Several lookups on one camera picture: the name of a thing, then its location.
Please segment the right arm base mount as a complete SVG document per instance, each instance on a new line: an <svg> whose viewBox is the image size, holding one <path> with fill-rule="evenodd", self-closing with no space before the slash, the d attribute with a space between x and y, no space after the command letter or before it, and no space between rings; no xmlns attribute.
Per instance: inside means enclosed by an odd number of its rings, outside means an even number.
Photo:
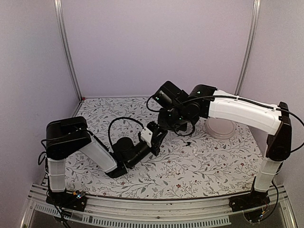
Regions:
<svg viewBox="0 0 304 228"><path fill-rule="evenodd" d="M248 194L229 198L229 206L233 212L261 207L270 203L268 191L260 192L252 186Z"/></svg>

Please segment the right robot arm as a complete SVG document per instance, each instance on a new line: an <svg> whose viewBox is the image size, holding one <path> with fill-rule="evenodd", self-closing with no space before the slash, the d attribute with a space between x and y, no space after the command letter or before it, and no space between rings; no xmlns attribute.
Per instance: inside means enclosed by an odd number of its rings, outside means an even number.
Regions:
<svg viewBox="0 0 304 228"><path fill-rule="evenodd" d="M187 123L195 125L200 118L213 118L245 124L267 133L264 159L253 182L253 191L245 200L249 207L256 207L263 201L278 169L291 154L292 127L287 104L264 104L209 85L197 85L187 94L171 81L166 81L152 99L161 106L159 121L172 131L183 131Z"/></svg>

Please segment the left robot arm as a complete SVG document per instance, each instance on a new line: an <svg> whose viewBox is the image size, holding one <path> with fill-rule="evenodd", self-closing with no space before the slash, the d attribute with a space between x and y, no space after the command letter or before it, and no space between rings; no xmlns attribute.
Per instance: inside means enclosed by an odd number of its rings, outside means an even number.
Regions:
<svg viewBox="0 0 304 228"><path fill-rule="evenodd" d="M87 128L84 117L72 117L50 122L46 126L46 138L41 141L46 152L46 173L52 198L60 206L67 206L71 197L66 191L66 159L75 152L81 152L97 164L110 178L125 175L145 156L158 156L167 130L152 121L143 126L138 134L139 142L134 144L129 137L122 137L111 143L108 149Z"/></svg>

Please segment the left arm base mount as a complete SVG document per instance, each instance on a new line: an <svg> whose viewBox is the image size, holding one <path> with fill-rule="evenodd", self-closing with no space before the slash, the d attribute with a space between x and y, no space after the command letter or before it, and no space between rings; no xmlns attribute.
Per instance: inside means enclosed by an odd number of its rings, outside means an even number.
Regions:
<svg viewBox="0 0 304 228"><path fill-rule="evenodd" d="M76 190L74 192L47 192L46 203L52 204L57 208L71 209L84 212L87 204L87 197L84 191Z"/></svg>

